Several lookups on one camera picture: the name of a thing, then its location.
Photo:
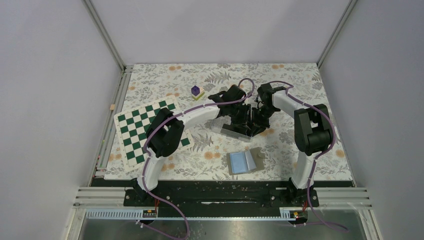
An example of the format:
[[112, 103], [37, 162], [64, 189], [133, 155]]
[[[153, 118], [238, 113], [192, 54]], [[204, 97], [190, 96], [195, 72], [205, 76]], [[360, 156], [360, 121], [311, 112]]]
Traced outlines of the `grey card holder wallet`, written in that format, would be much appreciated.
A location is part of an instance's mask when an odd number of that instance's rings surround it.
[[262, 171], [265, 169], [265, 158], [261, 147], [228, 153], [226, 160], [229, 174], [233, 176]]

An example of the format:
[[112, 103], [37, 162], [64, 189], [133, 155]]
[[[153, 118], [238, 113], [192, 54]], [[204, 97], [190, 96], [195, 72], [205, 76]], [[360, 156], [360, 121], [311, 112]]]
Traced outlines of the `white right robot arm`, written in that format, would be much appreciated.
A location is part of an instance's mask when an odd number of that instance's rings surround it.
[[314, 190], [317, 159], [335, 144], [335, 127], [325, 104], [310, 105], [289, 93], [292, 85], [272, 87], [262, 84], [257, 90], [258, 106], [251, 109], [248, 122], [253, 137], [270, 127], [270, 117], [283, 111], [294, 120], [294, 142], [298, 148], [297, 167], [288, 180], [282, 200], [293, 206], [318, 207]]

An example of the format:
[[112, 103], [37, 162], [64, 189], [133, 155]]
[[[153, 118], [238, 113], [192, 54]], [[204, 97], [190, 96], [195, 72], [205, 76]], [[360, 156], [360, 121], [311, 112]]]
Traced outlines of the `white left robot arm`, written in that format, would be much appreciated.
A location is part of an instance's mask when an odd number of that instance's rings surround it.
[[143, 150], [148, 154], [141, 175], [132, 180], [136, 199], [144, 206], [155, 200], [154, 188], [158, 185], [159, 175], [165, 158], [179, 147], [185, 130], [222, 116], [229, 116], [250, 98], [254, 92], [245, 93], [239, 86], [232, 85], [229, 90], [210, 95], [203, 103], [187, 110], [174, 112], [161, 109], [146, 132]]

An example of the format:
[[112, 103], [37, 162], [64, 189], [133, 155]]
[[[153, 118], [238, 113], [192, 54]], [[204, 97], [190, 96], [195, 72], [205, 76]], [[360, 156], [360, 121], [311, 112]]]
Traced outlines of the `clear acrylic card tray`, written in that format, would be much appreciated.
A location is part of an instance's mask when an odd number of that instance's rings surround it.
[[247, 143], [250, 143], [252, 141], [252, 137], [251, 136], [246, 136], [243, 135], [239, 132], [230, 130], [226, 127], [226, 125], [228, 125], [229, 121], [227, 121], [225, 118], [219, 118], [219, 119], [214, 119], [211, 124], [211, 130], [214, 133], [217, 134], [221, 134], [223, 136], [229, 137], [229, 138], [233, 138], [233, 139], [237, 139], [240, 141], [244, 141]]

